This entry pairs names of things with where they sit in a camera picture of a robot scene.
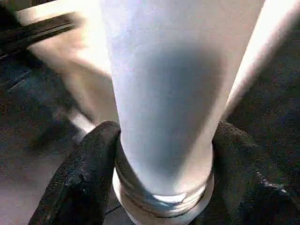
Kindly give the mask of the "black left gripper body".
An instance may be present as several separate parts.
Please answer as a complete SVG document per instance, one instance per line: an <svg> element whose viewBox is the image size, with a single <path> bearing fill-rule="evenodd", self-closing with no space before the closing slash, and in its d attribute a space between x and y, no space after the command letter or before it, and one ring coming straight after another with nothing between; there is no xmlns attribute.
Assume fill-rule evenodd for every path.
<svg viewBox="0 0 300 225"><path fill-rule="evenodd" d="M76 27L75 12L25 25L18 21L13 12L1 11L0 61L15 59L33 63L37 58L29 52L30 46Z"/></svg>

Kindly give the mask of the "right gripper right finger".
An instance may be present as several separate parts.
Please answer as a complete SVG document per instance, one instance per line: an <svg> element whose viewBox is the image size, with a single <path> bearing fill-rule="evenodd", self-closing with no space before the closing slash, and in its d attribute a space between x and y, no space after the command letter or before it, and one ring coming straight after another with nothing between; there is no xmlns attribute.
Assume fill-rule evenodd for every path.
<svg viewBox="0 0 300 225"><path fill-rule="evenodd" d="M215 186L199 224L299 224L299 193L250 135L222 121L213 148Z"/></svg>

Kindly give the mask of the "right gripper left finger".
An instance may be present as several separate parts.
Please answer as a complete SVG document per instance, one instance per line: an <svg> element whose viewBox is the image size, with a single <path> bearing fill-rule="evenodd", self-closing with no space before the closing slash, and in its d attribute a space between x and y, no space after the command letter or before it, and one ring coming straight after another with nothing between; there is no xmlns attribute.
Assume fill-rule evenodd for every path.
<svg viewBox="0 0 300 225"><path fill-rule="evenodd" d="M88 133L53 175L29 224L103 224L119 135L113 121Z"/></svg>

